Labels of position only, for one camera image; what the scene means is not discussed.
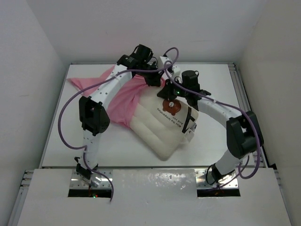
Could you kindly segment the cream pillow with bear print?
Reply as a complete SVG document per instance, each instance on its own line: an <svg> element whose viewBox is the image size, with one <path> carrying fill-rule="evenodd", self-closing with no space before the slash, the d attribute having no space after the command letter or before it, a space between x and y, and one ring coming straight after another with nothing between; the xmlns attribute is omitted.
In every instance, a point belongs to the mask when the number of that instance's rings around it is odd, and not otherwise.
<svg viewBox="0 0 301 226"><path fill-rule="evenodd" d="M198 111L178 99L164 100L158 92L149 88L141 93L129 127L166 161L180 144L193 139Z"/></svg>

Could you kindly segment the pink pillowcase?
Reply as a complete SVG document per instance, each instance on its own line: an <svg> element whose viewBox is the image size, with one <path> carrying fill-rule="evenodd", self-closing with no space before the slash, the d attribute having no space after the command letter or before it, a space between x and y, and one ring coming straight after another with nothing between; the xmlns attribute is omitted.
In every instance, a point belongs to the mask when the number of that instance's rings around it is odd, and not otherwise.
<svg viewBox="0 0 301 226"><path fill-rule="evenodd" d="M78 91L106 80L113 71L113 66L98 78L70 78L68 82ZM139 103L142 92L149 86L145 79L136 75L118 91L109 104L107 114L110 121L129 128L130 121Z"/></svg>

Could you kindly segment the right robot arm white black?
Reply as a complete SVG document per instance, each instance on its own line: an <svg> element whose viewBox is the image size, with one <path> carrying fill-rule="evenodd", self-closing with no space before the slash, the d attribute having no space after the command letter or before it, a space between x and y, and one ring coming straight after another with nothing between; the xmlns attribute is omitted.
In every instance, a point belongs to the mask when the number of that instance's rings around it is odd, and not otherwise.
<svg viewBox="0 0 301 226"><path fill-rule="evenodd" d="M205 176L207 184L218 187L219 181L235 169L241 172L243 160L250 153L260 151L264 141L254 112L245 112L214 99L210 92L200 88L198 76L198 71L187 70L179 81L169 77L157 96L168 101L185 98L189 106L210 116L226 129L227 150L207 169Z"/></svg>

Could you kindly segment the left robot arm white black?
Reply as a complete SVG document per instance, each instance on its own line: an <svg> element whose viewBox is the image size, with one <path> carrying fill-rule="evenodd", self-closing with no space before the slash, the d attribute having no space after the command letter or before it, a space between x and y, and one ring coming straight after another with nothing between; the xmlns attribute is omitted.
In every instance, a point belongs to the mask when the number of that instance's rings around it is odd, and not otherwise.
<svg viewBox="0 0 301 226"><path fill-rule="evenodd" d="M138 45L132 54L123 55L117 61L105 84L100 85L90 96L79 99L79 119L82 123L85 148L82 156L77 159L76 172L85 180L91 179L92 170L98 166L96 156L101 134L110 124L108 106L119 90L136 73L143 76L146 84L160 86L162 75L158 72L158 67L155 63L148 64L152 57L153 52L150 48Z"/></svg>

